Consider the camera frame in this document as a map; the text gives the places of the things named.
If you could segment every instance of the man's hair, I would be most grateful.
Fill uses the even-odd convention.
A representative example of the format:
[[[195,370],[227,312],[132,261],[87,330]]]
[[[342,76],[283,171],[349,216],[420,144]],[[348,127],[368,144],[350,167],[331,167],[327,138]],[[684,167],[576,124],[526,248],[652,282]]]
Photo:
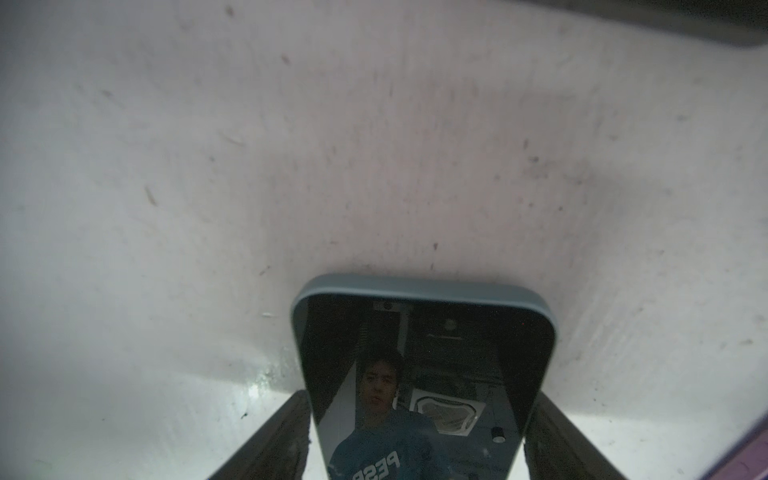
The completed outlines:
[[[395,384],[400,385],[405,361],[396,349],[386,345],[374,345],[362,355],[361,365],[363,374],[376,362],[384,362],[395,370]]]

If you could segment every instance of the dark stain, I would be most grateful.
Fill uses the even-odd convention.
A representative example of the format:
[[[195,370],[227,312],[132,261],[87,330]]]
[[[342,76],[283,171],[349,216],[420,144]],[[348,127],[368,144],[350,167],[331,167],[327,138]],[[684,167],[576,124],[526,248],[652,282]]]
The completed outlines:
[[[149,186],[144,185],[144,192],[147,194],[147,200],[150,204],[152,204],[153,207],[157,206],[157,200],[154,199],[154,195],[152,195],[152,190],[149,189]]]
[[[118,107],[125,109],[125,105],[120,103],[117,98],[114,97],[114,94],[109,90],[101,90],[101,94],[104,95],[104,98],[107,98],[109,101],[111,101],[113,104],[117,105]]]

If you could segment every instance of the ceiling vent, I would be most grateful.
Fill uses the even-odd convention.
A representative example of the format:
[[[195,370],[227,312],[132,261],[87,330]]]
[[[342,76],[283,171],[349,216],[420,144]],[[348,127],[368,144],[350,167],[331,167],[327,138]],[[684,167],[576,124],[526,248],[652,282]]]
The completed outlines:
[[[438,432],[466,437],[480,418],[485,404],[413,389],[410,409],[432,419]]]

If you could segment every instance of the scratch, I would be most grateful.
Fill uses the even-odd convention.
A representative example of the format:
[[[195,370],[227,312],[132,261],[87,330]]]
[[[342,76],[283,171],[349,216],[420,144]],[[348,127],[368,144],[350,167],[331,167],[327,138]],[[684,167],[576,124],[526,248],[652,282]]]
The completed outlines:
[[[149,203],[152,204],[153,207],[156,207],[157,200],[154,199],[154,195],[152,195],[152,191],[149,189],[148,185],[144,185],[144,192],[147,194],[147,200],[149,200]]]
[[[225,134],[221,130],[219,130],[219,135],[226,141],[230,142],[231,144],[238,145],[240,147],[245,147],[245,142],[239,138],[239,137],[231,137],[230,135]]]
[[[112,92],[110,92],[109,90],[102,90],[102,91],[101,91],[101,94],[102,94],[102,95],[104,95],[104,96],[105,96],[105,97],[106,97],[106,98],[107,98],[109,101],[111,101],[113,104],[115,104],[115,105],[117,105],[118,107],[120,107],[120,108],[122,108],[123,110],[125,110],[125,105],[123,105],[121,102],[119,102],[119,101],[118,101],[118,100],[117,100],[117,99],[114,97],[114,94],[113,94]]]
[[[51,470],[51,469],[53,469],[53,464],[52,464],[52,463],[50,463],[50,462],[46,462],[45,460],[41,460],[41,459],[39,459],[39,458],[37,458],[37,459],[35,460],[35,464],[36,464],[36,465],[41,465],[41,466],[43,466],[43,467],[46,467],[48,470]]]

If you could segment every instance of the white surface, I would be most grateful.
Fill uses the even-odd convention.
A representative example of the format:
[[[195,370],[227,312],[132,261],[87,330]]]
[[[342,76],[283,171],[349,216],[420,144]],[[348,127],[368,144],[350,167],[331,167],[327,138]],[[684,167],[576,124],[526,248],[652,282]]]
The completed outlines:
[[[766,409],[766,48],[515,2],[5,4],[4,478],[204,478],[301,387],[290,301],[332,271],[539,292],[544,390],[631,480]]]

